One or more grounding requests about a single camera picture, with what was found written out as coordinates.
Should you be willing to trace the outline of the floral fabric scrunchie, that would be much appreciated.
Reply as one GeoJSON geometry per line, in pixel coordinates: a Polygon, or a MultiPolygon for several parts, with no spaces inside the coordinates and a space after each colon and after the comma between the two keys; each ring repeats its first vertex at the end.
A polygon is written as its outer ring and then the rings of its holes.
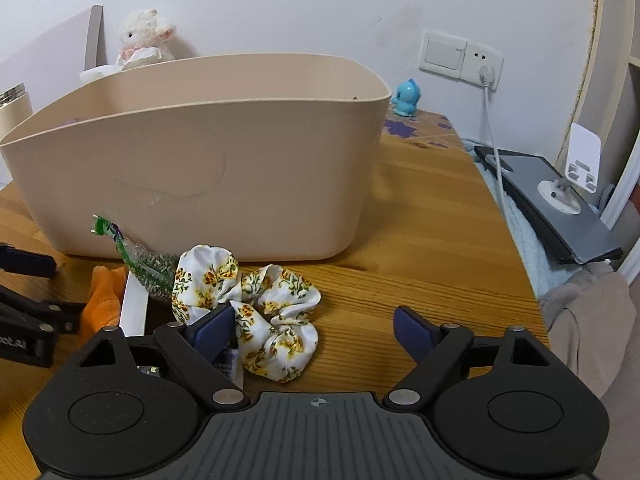
{"type": "Polygon", "coordinates": [[[282,384],[299,377],[317,349],[310,317],[320,300],[318,288],[291,270],[243,271],[227,249],[207,245],[180,256],[171,291],[172,312],[188,325],[230,304],[244,368],[282,384]]]}

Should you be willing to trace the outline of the white framed wardrobe door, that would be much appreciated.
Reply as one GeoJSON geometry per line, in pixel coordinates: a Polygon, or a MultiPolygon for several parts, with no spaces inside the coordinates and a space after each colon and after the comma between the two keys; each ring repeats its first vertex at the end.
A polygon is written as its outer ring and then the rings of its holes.
{"type": "Polygon", "coordinates": [[[615,58],[606,103],[601,176],[614,185],[602,220],[623,239],[618,270],[631,283],[639,277],[639,0],[603,0],[601,44],[615,58]]]}

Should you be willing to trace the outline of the grey laptop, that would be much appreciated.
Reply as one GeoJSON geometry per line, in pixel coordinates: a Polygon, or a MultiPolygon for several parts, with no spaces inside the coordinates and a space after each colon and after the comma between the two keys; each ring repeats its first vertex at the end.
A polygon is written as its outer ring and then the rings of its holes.
{"type": "Polygon", "coordinates": [[[544,247],[558,263],[586,264],[623,257],[622,248],[610,229],[577,192],[582,211],[577,216],[562,214],[538,193],[538,183],[562,177],[542,156],[477,146],[475,154],[495,176],[502,188],[523,211],[544,247]]]}

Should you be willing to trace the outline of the blue small figurine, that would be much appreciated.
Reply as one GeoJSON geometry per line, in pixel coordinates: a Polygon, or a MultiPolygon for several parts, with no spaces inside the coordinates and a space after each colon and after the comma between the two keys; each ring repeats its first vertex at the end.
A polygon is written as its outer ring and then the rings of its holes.
{"type": "Polygon", "coordinates": [[[413,117],[421,99],[421,89],[413,78],[400,84],[392,97],[393,113],[401,117],[413,117]]]}

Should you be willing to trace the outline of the cream thermos bottle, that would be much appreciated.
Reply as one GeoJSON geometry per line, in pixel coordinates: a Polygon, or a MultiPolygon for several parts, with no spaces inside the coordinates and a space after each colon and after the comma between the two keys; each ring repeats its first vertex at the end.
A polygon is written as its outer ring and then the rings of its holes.
{"type": "Polygon", "coordinates": [[[16,126],[32,114],[32,103],[24,84],[0,94],[0,138],[3,139],[16,126]]]}

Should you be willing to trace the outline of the green clear snack bag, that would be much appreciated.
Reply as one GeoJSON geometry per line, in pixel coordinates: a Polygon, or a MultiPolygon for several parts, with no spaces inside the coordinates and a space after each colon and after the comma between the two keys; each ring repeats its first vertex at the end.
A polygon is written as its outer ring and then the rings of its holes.
{"type": "Polygon", "coordinates": [[[171,302],[178,266],[176,255],[152,252],[122,234],[117,224],[96,214],[93,216],[92,232],[107,236],[114,242],[116,252],[151,298],[165,304],[171,302]]]}

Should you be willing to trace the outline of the white phone stand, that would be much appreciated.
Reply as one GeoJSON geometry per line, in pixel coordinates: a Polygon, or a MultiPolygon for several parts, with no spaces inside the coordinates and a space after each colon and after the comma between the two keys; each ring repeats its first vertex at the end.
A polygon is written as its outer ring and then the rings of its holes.
{"type": "Polygon", "coordinates": [[[562,177],[542,180],[538,183],[538,193],[554,209],[562,214],[577,216],[582,211],[577,194],[577,186],[594,194],[598,188],[601,140],[587,128],[573,122],[568,135],[568,148],[562,177]]]}

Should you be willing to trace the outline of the beige crumpled cloth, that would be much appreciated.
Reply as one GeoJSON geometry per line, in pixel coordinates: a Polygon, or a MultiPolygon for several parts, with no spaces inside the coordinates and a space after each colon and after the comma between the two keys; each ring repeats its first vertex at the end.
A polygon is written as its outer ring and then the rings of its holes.
{"type": "Polygon", "coordinates": [[[637,309],[623,274],[589,263],[538,300],[552,352],[600,398],[623,365],[637,309]]]}

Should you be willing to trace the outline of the white wall switch socket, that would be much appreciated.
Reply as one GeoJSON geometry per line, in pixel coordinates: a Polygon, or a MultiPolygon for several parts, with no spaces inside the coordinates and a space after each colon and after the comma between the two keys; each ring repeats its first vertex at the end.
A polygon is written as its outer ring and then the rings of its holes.
{"type": "Polygon", "coordinates": [[[498,88],[504,57],[492,47],[424,29],[419,54],[419,68],[427,73],[460,80],[483,87],[488,78],[488,88],[498,88]]]}

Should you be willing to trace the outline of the beige plastic storage bin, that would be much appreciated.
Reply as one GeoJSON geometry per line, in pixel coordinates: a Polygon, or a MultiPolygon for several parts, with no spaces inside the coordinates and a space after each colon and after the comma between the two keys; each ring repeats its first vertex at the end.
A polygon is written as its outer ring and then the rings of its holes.
{"type": "Polygon", "coordinates": [[[1,154],[59,252],[113,257],[91,233],[101,216],[156,252],[317,260],[355,237],[388,102],[348,58],[185,58],[85,84],[15,127],[1,154]]]}

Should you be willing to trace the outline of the light blue blanket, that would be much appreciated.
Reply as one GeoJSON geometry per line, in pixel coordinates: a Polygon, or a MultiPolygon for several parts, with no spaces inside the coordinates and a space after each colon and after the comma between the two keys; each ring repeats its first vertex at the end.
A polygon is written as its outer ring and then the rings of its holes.
{"type": "Polygon", "coordinates": [[[474,148],[480,144],[468,139],[463,139],[462,143],[496,203],[501,205],[500,197],[503,199],[501,211],[518,254],[523,261],[534,296],[539,299],[550,292],[552,288],[564,284],[579,269],[579,266],[559,264],[548,255],[534,228],[518,209],[514,200],[506,194],[506,191],[499,191],[496,177],[480,162],[480,156],[475,154],[474,148]]]}

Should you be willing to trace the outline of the orange plush toy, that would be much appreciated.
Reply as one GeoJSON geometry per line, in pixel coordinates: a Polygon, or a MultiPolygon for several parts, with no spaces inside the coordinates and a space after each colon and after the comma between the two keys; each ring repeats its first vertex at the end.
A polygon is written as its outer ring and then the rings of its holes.
{"type": "Polygon", "coordinates": [[[81,340],[87,341],[103,327],[119,323],[127,278],[126,266],[93,268],[89,300],[80,315],[78,336],[81,340]]]}

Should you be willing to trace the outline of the white plush lamb toy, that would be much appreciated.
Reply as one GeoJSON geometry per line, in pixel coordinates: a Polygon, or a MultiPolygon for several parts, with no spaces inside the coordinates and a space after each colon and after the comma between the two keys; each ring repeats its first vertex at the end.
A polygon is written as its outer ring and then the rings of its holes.
{"type": "Polygon", "coordinates": [[[131,12],[119,27],[116,64],[124,67],[143,49],[160,52],[160,62],[172,61],[168,42],[174,38],[176,26],[158,15],[156,9],[131,12]]]}

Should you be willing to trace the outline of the white small box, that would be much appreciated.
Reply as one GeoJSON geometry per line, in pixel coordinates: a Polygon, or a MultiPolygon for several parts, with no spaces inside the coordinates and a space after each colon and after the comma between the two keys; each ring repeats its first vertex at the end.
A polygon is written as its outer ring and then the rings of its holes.
{"type": "Polygon", "coordinates": [[[126,337],[143,336],[149,294],[134,274],[127,276],[119,327],[126,337]]]}

